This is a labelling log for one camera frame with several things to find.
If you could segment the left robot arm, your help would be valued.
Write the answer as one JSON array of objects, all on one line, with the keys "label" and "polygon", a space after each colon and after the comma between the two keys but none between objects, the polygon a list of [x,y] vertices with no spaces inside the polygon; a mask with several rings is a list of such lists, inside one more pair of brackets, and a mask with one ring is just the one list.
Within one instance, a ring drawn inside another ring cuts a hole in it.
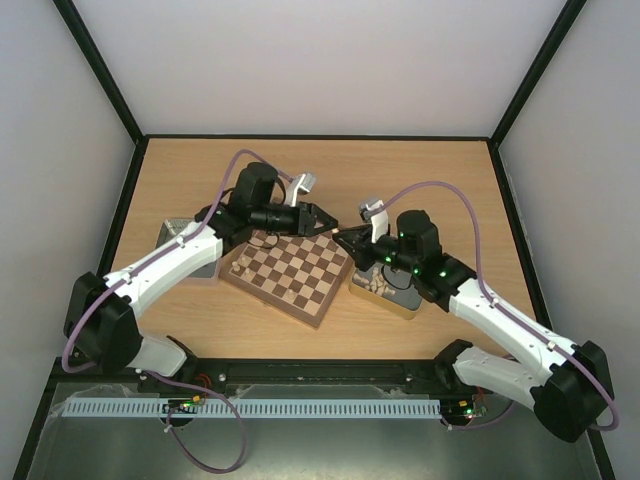
[{"label": "left robot arm", "polygon": [[146,335],[138,327],[139,318],[156,300],[193,272],[247,243],[256,231],[313,237],[337,227],[337,219],[298,198],[312,188],[312,175],[302,174],[284,184],[284,198],[275,202],[273,191],[281,182],[274,167],[252,162],[232,189],[222,191],[171,240],[121,270],[79,277],[64,325],[64,370],[79,372],[70,363],[72,350],[78,349],[88,360],[86,368],[97,367],[107,374],[126,368],[164,377],[178,373],[189,357],[186,347],[170,338]]}]

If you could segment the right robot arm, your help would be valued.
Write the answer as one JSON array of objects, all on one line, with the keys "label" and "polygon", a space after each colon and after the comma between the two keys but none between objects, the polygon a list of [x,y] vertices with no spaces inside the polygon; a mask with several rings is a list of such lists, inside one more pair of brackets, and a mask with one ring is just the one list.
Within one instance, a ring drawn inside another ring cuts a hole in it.
[{"label": "right robot arm", "polygon": [[506,397],[566,442],[595,427],[614,398],[604,350],[556,334],[490,291],[478,272],[443,251],[425,211],[406,211],[396,225],[395,234],[382,221],[340,229],[332,237],[358,269],[379,264],[408,273],[424,300],[474,325],[512,356],[506,360],[456,341],[441,352],[438,384],[450,392],[469,385]]}]

